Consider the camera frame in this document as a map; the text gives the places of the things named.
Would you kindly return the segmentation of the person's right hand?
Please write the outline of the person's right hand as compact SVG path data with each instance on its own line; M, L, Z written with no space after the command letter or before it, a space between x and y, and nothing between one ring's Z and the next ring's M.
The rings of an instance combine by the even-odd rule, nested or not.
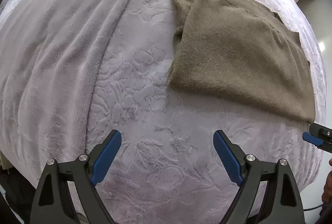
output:
M323 187L322 202L327 203L332 197L332 171L329 172L326 178L325 185Z

